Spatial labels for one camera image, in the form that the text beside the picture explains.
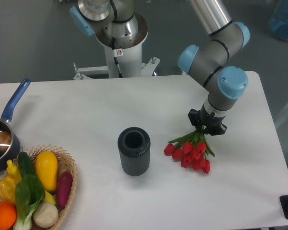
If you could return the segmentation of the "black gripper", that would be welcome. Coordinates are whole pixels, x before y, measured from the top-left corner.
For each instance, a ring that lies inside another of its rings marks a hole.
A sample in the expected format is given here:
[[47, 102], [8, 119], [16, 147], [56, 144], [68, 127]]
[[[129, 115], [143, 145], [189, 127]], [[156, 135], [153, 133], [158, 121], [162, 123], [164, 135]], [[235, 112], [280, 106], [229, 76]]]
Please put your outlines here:
[[211, 136], [223, 135], [227, 130], [227, 126], [222, 124], [224, 116], [217, 116], [214, 112], [209, 114], [205, 109], [200, 109], [200, 111], [191, 109], [188, 118], [196, 128], [207, 127], [206, 133]]

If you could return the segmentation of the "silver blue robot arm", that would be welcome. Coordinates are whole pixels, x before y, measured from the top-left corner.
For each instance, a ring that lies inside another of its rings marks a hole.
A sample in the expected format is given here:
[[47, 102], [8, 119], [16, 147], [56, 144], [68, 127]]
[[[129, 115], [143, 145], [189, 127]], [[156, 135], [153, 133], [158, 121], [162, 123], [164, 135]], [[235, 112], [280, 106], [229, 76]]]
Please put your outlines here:
[[[180, 69], [208, 91], [199, 110], [189, 120], [205, 134], [222, 135], [228, 110], [242, 96], [248, 84], [246, 73], [225, 63], [249, 41], [249, 29], [234, 22], [220, 0], [192, 0], [191, 6], [210, 36], [204, 48], [188, 46], [178, 59]], [[110, 78], [139, 77], [142, 74], [142, 43], [147, 38], [145, 19], [134, 11], [131, 0], [80, 0], [70, 16], [86, 36], [103, 45]]]

